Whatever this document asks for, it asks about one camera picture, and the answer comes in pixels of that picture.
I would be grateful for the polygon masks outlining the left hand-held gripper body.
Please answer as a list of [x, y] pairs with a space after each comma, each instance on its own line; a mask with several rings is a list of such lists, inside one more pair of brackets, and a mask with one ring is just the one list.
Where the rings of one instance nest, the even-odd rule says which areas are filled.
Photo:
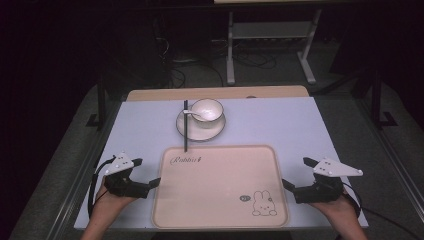
[[104, 186], [116, 196], [133, 198], [146, 198], [150, 191], [148, 184], [135, 182], [130, 175], [135, 167], [133, 159], [126, 153], [121, 152], [112, 160], [111, 165], [105, 171]]

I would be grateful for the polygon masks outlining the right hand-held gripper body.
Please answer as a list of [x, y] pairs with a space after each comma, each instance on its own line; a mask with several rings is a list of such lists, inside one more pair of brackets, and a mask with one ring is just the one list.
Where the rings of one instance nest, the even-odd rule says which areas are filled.
[[324, 158], [312, 168], [315, 178], [311, 186], [295, 187], [294, 197], [297, 203], [330, 202], [337, 200], [343, 193], [342, 177], [362, 176], [363, 171], [339, 161]]

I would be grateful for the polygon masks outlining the person's left hand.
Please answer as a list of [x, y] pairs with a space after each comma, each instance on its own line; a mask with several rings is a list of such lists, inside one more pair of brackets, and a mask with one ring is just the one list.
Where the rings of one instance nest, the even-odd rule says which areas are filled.
[[105, 186], [101, 186], [96, 194], [92, 216], [116, 218], [126, 206], [134, 201], [136, 198], [116, 196], [111, 194]]

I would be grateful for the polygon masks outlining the person's right hand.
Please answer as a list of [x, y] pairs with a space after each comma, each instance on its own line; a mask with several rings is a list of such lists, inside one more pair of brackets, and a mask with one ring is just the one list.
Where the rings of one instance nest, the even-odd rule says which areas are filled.
[[356, 217], [355, 207], [343, 193], [337, 200], [330, 202], [310, 203], [310, 206], [316, 208], [324, 216], [330, 219]]

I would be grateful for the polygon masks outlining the white table mat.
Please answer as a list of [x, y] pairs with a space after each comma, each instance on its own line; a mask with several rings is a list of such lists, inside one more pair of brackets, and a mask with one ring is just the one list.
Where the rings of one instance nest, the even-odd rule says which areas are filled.
[[[135, 181], [160, 178], [164, 152], [169, 148], [188, 150], [204, 146], [266, 145], [274, 150], [282, 180], [296, 186], [314, 181], [304, 157], [317, 161], [338, 158], [321, 114], [311, 97], [225, 99], [222, 102], [226, 124], [223, 131], [206, 142], [185, 143], [176, 128], [183, 109], [180, 100], [135, 101], [121, 105], [101, 156], [108, 160], [125, 152], [143, 163], [134, 169]], [[159, 229], [152, 221], [156, 190], [148, 198], [130, 204], [117, 218], [116, 229], [135, 231], [175, 231]], [[328, 226], [326, 218], [306, 204], [299, 204], [283, 187], [289, 212], [288, 222], [278, 229]]]

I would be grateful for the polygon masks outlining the beige tray with rabbit print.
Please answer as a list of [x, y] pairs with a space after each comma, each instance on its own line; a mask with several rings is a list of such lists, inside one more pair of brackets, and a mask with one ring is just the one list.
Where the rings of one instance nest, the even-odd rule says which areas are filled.
[[271, 229], [289, 220], [269, 146], [169, 148], [160, 177], [152, 212], [159, 229]]

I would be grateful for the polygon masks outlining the black metal stand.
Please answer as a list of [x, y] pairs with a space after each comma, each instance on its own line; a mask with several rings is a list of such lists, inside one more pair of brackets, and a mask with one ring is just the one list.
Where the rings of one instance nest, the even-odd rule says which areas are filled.
[[97, 112], [91, 114], [86, 126], [96, 127], [97, 130], [101, 130], [105, 124], [106, 117], [106, 91], [103, 81], [103, 76], [100, 76], [97, 81]]
[[381, 130], [383, 127], [397, 126], [390, 112], [381, 111], [382, 79], [377, 70], [371, 76], [371, 120]]

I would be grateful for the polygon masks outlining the white plate with dark rim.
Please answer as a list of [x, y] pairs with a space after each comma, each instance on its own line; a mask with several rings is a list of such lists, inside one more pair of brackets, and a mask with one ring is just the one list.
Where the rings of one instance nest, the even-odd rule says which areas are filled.
[[184, 123], [184, 114], [180, 112], [176, 118], [176, 128], [181, 136], [187, 133], [187, 138], [191, 141], [208, 141], [218, 136], [224, 129], [226, 124], [225, 115], [218, 121], [213, 128], [201, 128], [198, 126], [191, 115], [187, 117], [187, 123]]

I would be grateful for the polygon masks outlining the white ceramic spoon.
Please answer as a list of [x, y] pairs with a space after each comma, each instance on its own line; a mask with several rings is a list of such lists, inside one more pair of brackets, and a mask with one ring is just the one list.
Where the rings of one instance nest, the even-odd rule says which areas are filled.
[[193, 118], [197, 119], [198, 121], [209, 121], [206, 118], [204, 118], [201, 113], [194, 112], [194, 111], [191, 111], [191, 110], [183, 110], [183, 114], [193, 115], [194, 116]]

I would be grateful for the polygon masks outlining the white bowl with dark rim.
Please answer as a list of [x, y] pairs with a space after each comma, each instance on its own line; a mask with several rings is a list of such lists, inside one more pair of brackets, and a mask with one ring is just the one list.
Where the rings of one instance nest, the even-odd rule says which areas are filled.
[[209, 121], [198, 121], [197, 119], [194, 119], [195, 123], [200, 126], [201, 128], [213, 128], [218, 124], [218, 121], [222, 118], [224, 113], [224, 107], [223, 105], [215, 100], [215, 99], [201, 99], [196, 101], [191, 106], [191, 111], [201, 113], [204, 118], [206, 118]]

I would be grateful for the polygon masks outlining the wooden table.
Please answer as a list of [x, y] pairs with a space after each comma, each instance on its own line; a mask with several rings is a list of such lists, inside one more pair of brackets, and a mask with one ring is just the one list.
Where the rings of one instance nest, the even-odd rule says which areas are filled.
[[308, 97], [304, 86], [248, 86], [248, 87], [213, 87], [184, 89], [150, 89], [133, 90], [127, 101], [170, 101], [213, 99], [245, 99], [245, 98], [282, 98]]

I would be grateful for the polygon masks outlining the white metal stand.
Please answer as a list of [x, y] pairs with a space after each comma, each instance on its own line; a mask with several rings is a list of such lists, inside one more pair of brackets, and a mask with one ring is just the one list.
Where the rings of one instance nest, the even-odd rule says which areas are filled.
[[300, 38], [305, 40], [305, 45], [301, 51], [297, 52], [297, 57], [307, 82], [314, 85], [316, 79], [308, 63], [308, 54], [318, 28], [321, 13], [321, 9], [316, 10], [310, 21], [238, 23], [233, 20], [233, 13], [230, 12], [226, 57], [227, 83], [229, 85], [236, 83], [233, 57], [234, 40]]

